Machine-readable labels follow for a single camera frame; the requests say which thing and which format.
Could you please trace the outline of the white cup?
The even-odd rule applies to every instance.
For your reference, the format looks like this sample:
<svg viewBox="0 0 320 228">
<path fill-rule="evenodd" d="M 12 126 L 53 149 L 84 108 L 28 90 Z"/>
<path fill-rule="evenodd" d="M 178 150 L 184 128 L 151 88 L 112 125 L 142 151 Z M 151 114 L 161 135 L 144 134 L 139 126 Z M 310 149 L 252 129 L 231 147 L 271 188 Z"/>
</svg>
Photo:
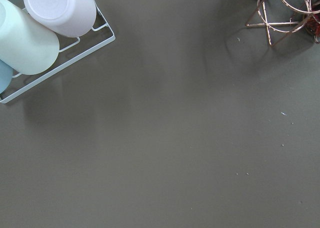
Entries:
<svg viewBox="0 0 320 228">
<path fill-rule="evenodd" d="M 88 33 L 96 20 L 94 0 L 23 0 L 28 13 L 39 23 L 66 37 Z"/>
</svg>

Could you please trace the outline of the pale green cup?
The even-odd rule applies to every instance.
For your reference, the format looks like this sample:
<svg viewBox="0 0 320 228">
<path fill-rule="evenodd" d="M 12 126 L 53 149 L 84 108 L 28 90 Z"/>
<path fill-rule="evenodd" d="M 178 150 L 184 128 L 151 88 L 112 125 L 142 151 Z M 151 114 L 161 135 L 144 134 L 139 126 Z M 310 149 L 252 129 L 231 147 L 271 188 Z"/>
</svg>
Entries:
<svg viewBox="0 0 320 228">
<path fill-rule="evenodd" d="M 0 1 L 0 59 L 26 75 L 49 69 L 59 55 L 57 35 L 9 0 Z"/>
</svg>

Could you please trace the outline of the light blue cup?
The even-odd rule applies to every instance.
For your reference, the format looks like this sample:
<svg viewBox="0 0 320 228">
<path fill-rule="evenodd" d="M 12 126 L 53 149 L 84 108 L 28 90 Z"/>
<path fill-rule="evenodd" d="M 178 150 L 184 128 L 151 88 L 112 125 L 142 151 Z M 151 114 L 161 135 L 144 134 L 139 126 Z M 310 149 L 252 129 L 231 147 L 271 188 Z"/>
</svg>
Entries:
<svg viewBox="0 0 320 228">
<path fill-rule="evenodd" d="M 10 85 L 13 76 L 13 69 L 4 63 L 0 62 L 0 92 L 3 93 Z"/>
</svg>

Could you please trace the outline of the front tea bottle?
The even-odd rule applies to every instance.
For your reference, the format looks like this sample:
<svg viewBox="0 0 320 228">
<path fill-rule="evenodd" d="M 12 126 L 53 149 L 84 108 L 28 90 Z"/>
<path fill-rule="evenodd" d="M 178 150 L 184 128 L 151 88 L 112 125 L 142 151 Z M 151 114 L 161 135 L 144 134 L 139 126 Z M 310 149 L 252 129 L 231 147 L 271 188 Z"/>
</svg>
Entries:
<svg viewBox="0 0 320 228">
<path fill-rule="evenodd" d="M 320 14 L 310 16 L 304 25 L 305 30 L 314 38 L 315 43 L 320 43 Z"/>
</svg>

